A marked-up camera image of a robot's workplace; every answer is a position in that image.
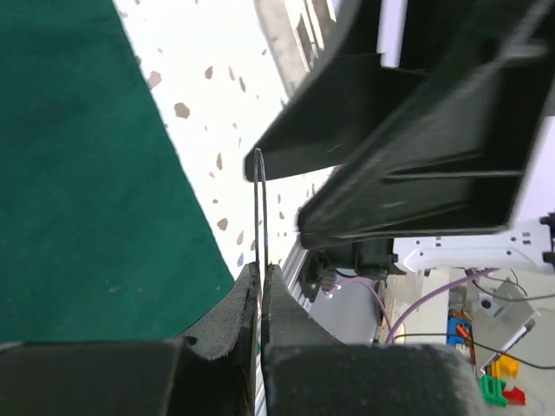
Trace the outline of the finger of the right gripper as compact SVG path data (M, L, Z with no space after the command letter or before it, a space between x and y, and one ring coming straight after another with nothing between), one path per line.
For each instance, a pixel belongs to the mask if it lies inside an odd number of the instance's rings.
M439 1L432 16L403 44L425 80L300 211L304 247L508 226L554 83L554 4Z
M429 77L388 68L378 54L335 56L315 68L256 142L265 177L342 165Z

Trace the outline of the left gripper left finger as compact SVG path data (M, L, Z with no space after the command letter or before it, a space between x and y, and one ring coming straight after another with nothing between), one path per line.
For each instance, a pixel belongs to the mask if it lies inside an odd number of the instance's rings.
M252 415L258 268L182 334L156 341L7 343L3 415Z

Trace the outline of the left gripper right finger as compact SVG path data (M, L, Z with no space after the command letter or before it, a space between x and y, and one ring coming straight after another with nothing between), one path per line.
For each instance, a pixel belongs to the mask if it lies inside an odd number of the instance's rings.
M486 415L470 365L441 344L346 345L266 272L262 373L270 415Z

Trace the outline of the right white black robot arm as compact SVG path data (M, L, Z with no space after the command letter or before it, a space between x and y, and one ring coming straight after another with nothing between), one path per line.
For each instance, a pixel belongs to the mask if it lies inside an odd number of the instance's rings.
M345 1L313 69L247 153L249 181L330 168L301 245L363 276L554 270L554 217L513 210L554 109L551 1L410 1L395 68L381 5Z

